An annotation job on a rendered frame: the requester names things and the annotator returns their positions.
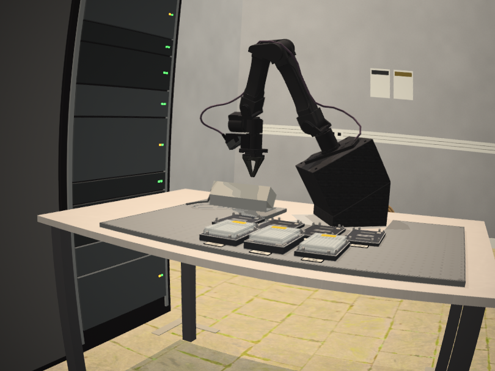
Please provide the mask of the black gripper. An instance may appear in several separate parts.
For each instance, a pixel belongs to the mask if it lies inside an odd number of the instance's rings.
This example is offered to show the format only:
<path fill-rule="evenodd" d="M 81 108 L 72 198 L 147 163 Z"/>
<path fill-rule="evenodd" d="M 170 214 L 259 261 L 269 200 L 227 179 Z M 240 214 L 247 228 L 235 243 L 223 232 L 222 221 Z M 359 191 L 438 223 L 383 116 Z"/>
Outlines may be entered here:
<path fill-rule="evenodd" d="M 268 149 L 262 148 L 262 134 L 250 134 L 250 147 L 249 149 L 239 149 L 239 153 L 244 153 L 242 158 L 249 171 L 251 177 L 255 177 L 260 165 L 262 164 L 265 156 L 262 153 L 268 153 Z M 252 171 L 251 161 L 255 161 L 254 170 Z"/>

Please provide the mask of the light grey control panel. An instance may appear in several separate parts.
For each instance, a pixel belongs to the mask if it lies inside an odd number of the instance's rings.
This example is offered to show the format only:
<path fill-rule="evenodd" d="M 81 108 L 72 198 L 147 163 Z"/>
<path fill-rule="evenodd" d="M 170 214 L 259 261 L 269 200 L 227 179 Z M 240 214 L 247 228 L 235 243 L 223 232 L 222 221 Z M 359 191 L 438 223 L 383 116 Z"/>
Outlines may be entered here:
<path fill-rule="evenodd" d="M 207 200 L 186 205 L 210 201 L 210 205 L 267 212 L 275 209 L 275 200 L 276 193 L 270 186 L 214 181 Z"/>

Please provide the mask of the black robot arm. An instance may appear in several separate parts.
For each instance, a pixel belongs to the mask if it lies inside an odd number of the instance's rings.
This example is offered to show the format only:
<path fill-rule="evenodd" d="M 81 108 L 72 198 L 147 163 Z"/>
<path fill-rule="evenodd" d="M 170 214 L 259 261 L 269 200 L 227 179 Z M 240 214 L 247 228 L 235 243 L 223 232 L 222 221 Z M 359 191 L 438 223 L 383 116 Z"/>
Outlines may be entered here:
<path fill-rule="evenodd" d="M 294 101 L 300 128 L 305 134 L 310 134 L 318 142 L 321 151 L 314 153 L 305 160 L 305 164 L 327 158 L 329 156 L 354 148 L 359 138 L 340 144 L 337 142 L 331 123 L 328 122 L 318 106 L 312 101 L 304 81 L 299 74 L 298 67 L 291 54 L 295 46 L 289 39 L 272 40 L 274 43 L 260 42 L 251 45 L 248 52 L 252 53 L 251 68 L 244 94 L 240 101 L 240 111 L 228 115 L 228 128 L 238 133 L 263 133 L 263 120 L 257 117 L 263 113 L 265 101 L 265 83 L 270 62 L 280 71 L 291 97 Z M 246 120 L 245 120 L 246 119 Z M 301 127 L 302 125 L 302 127 Z M 238 146 L 249 149 L 250 134 L 225 134 L 225 143 L 229 150 Z"/>

